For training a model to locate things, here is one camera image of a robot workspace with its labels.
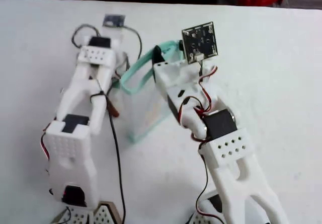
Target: circuit board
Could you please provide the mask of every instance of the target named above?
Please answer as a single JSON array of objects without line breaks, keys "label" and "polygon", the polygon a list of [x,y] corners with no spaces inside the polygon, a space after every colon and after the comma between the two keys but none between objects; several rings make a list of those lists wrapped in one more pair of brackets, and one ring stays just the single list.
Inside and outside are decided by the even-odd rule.
[{"label": "circuit board", "polygon": [[105,14],[103,26],[121,28],[124,26],[125,15]]},{"label": "circuit board", "polygon": [[182,30],[188,64],[218,55],[213,22]]}]

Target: robotic arm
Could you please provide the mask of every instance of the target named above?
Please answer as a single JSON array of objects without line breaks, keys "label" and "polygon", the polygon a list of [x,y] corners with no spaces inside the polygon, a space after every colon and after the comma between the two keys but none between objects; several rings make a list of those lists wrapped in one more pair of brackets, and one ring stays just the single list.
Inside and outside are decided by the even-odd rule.
[{"label": "robotic arm", "polygon": [[[52,193],[68,205],[94,210],[99,204],[91,136],[101,131],[105,95],[115,69],[125,61],[121,38],[92,37],[80,48],[71,83],[45,132]],[[209,83],[217,71],[209,59],[217,55],[213,23],[183,30],[181,50],[185,59],[168,63],[156,47],[152,63],[157,88],[178,123],[189,128],[192,138],[200,142],[199,153],[217,188],[196,203],[198,213],[203,218],[216,217],[208,219],[215,224],[288,224],[238,111],[218,86]],[[73,115],[85,98],[93,104],[90,118]],[[237,179],[228,167],[233,163],[240,170]]]},{"label": "robotic arm", "polygon": [[[58,201],[69,205],[94,210],[100,201],[97,171],[91,156],[91,136],[101,131],[107,107],[105,95],[116,68],[126,60],[120,48],[121,38],[98,36],[85,39],[56,118],[44,135],[50,157],[52,194]],[[73,114],[84,99],[93,105],[90,118]]]},{"label": "robotic arm", "polygon": [[[202,217],[218,217],[213,223],[266,224],[270,220],[288,224],[280,201],[258,164],[251,138],[239,122],[238,111],[218,86],[208,82],[217,71],[208,59],[217,54],[213,24],[183,30],[183,46],[185,60],[154,62],[153,69],[156,85],[178,123],[189,128],[192,138],[201,142],[199,153],[219,194],[221,211],[207,207],[215,192],[202,204],[196,204],[197,211]],[[229,169],[233,163],[239,167],[237,179]],[[206,209],[212,213],[205,214]],[[191,223],[198,220],[195,217],[198,216],[195,214]]]}]

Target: teal strap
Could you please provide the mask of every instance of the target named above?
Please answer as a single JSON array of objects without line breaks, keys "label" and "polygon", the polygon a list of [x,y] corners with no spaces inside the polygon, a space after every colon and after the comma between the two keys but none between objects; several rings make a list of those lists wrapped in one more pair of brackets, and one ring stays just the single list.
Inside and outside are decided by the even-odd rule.
[{"label": "teal strap", "polygon": [[[178,42],[176,41],[167,41],[159,45],[161,51],[164,53],[163,58],[168,60],[173,56],[173,54],[179,48]],[[133,95],[138,93],[146,84],[146,82],[153,76],[153,68],[151,68],[140,80],[138,85],[134,88],[128,88],[125,86],[126,82],[131,79],[131,77],[141,69],[146,63],[148,63],[152,59],[153,49],[149,50],[144,56],[142,56],[134,65],[130,67],[128,71],[126,71],[121,80],[120,86],[121,89],[129,95]]]}]

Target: white surface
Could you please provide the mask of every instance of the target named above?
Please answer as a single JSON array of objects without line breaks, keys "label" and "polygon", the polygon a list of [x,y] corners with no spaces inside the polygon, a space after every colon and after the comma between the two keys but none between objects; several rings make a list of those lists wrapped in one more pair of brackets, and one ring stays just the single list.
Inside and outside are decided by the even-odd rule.
[{"label": "white surface", "polygon": [[[322,223],[321,11],[0,0],[2,223],[33,223],[34,216],[48,223],[63,209],[48,193],[41,129],[52,120],[59,91],[74,72],[73,30],[80,23],[100,26],[105,13],[126,15],[126,24],[142,36],[143,52],[180,39],[181,29],[213,20],[219,55],[211,80],[243,114],[290,223]],[[133,62],[139,47],[131,32],[124,32],[124,46]],[[84,108],[89,112],[90,104]],[[205,181],[198,144],[174,117],[135,145],[125,141],[123,126],[116,121],[126,223],[184,223]],[[99,186],[102,199],[114,201],[122,215],[107,116],[103,129],[93,139]]]}]

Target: perforated plate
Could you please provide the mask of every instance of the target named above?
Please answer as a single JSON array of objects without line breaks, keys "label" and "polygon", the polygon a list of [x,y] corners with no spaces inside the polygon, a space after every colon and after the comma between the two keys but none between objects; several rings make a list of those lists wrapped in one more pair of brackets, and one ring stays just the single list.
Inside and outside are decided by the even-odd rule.
[{"label": "perforated plate", "polygon": [[245,129],[229,133],[209,144],[218,166],[227,165],[254,151],[254,146]]},{"label": "perforated plate", "polygon": [[91,64],[104,64],[110,62],[115,53],[108,48],[96,46],[82,46],[78,55],[78,61],[89,62]]},{"label": "perforated plate", "polygon": [[114,220],[105,205],[101,205],[94,216],[94,224],[114,224]]},{"label": "perforated plate", "polygon": [[[71,219],[66,224],[87,224],[93,223],[93,212],[86,209],[70,207]],[[69,211],[66,210],[59,222],[69,219]]]}]

